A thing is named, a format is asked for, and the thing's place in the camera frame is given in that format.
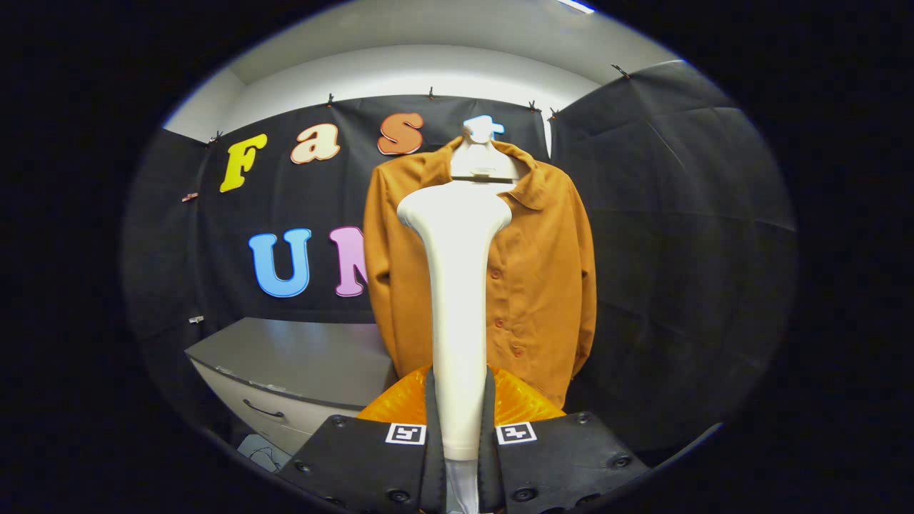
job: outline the black fabric wall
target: black fabric wall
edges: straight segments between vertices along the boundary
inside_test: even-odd
[[[588,94],[552,123],[553,164],[587,208],[597,330],[567,408],[634,450],[725,421],[778,347],[796,227],[747,115],[682,61]]]
[[[226,434],[229,413],[184,354],[203,336],[188,252],[196,188],[206,146],[160,129],[135,171],[122,225],[121,283],[131,328],[147,370],[165,398],[191,423]]]
[[[285,112],[223,135],[211,145],[197,199],[202,314],[206,331],[219,330],[244,316],[326,323],[373,323],[367,289],[360,296],[335,293],[338,254],[330,231],[362,226],[368,181],[375,166],[398,157],[377,148],[380,126],[391,114],[417,112],[423,119],[422,146],[434,151],[461,135],[462,122],[490,115],[505,127],[497,139],[517,145],[539,160],[547,159],[542,116],[527,107],[457,97],[398,95],[333,102]],[[338,127],[339,153],[327,160],[295,164],[291,152],[301,131],[319,123]],[[229,160],[229,146],[266,134],[243,186],[219,192]],[[300,294],[279,298],[259,287],[249,239],[261,233],[277,237],[273,247],[276,275],[292,276],[292,255],[282,239],[287,230],[308,229],[310,280]]]

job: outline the ceiling light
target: ceiling light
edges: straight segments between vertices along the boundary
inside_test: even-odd
[[[586,5],[584,5],[580,2],[575,2],[574,0],[558,0],[558,1],[569,7],[574,7],[575,9],[578,9],[580,12],[584,13],[585,15],[589,15],[590,13],[593,12],[593,9],[591,9],[590,7],[587,7]]]

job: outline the drawer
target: drawer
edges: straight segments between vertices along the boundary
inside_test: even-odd
[[[334,414],[358,415],[358,411],[302,402],[267,392],[227,377],[192,359],[191,362],[219,399],[237,414],[241,421],[261,434],[262,431],[270,430],[267,427],[282,427],[310,435]],[[282,413],[282,416],[270,415],[270,413],[279,412]],[[264,438],[273,443],[270,437],[264,435]]]

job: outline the cable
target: cable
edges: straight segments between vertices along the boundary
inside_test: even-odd
[[[263,448],[260,448],[260,449],[258,449],[258,450],[254,450],[253,452],[250,453],[250,455],[248,455],[248,459],[249,459],[249,460],[254,460],[254,454],[257,454],[257,453],[259,453],[259,452],[263,452],[264,455],[266,455],[267,457],[269,457],[270,462],[272,462],[273,465],[276,466],[276,469],[273,471],[273,473],[276,473],[277,471],[279,471],[280,469],[282,469],[282,466],[280,466],[280,464],[279,464],[278,462],[276,462],[276,459],[273,458],[273,449],[272,449],[271,446],[264,446]]]

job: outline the orange shirt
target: orange shirt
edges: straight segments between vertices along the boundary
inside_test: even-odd
[[[375,168],[368,187],[368,294],[400,377],[431,364],[431,289],[422,239],[400,223],[397,205],[413,191],[451,182],[453,150],[462,139],[387,161]],[[590,354],[596,323],[590,223],[565,172],[514,145],[493,145],[529,172],[513,190],[498,194],[512,219],[489,248],[486,357],[561,408],[571,378]]]

